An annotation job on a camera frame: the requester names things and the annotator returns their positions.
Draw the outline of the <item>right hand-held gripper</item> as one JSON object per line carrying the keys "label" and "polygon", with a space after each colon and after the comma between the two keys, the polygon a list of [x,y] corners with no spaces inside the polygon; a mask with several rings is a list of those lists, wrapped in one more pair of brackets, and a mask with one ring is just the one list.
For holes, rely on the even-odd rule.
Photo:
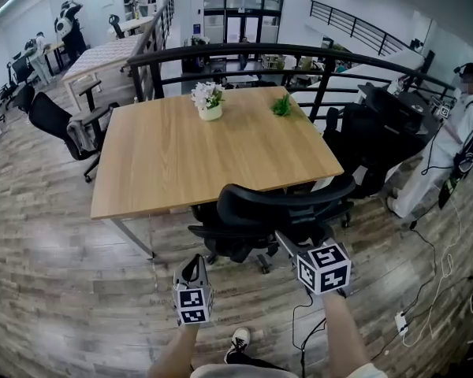
{"label": "right hand-held gripper", "polygon": [[348,286],[352,262],[342,243],[325,241],[304,252],[284,233],[276,230],[274,234],[288,255],[297,257],[297,278],[312,294],[323,295]]}

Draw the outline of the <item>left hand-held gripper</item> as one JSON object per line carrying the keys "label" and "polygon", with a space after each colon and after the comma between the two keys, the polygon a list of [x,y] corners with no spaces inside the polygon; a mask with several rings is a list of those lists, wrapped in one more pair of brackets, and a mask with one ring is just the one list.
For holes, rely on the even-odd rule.
{"label": "left hand-held gripper", "polygon": [[173,285],[177,289],[174,302],[181,324],[204,324],[210,321],[214,295],[208,286],[204,257],[195,254],[183,261],[173,274]]}

